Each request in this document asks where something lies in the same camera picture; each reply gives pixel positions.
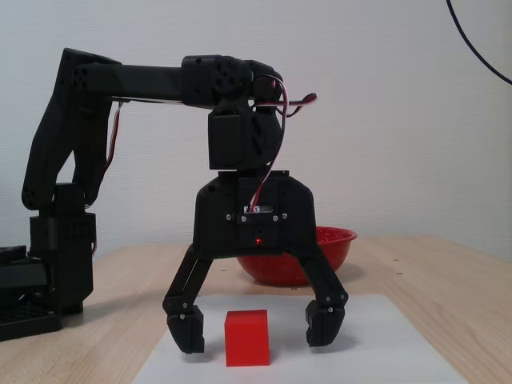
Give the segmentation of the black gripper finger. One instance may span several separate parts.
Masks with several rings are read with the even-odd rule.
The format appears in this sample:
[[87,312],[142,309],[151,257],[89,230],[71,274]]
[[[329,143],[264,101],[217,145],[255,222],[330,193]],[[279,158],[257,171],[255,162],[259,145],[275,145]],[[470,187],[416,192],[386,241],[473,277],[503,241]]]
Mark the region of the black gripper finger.
[[190,245],[162,302],[170,333],[185,354],[201,354],[205,349],[204,317],[194,302],[212,262],[200,258],[194,245]]
[[310,347],[328,346],[337,337],[345,317],[348,293],[319,246],[294,254],[315,294],[306,308],[306,340]]

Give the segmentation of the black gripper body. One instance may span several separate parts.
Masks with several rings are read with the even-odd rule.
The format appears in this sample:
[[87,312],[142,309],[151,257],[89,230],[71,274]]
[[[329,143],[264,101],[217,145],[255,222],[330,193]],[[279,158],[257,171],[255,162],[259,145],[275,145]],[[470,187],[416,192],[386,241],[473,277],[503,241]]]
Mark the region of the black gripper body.
[[257,206],[249,205],[260,178],[221,171],[197,194],[194,252],[199,258],[280,255],[317,258],[314,199],[310,189],[287,170],[273,171]]

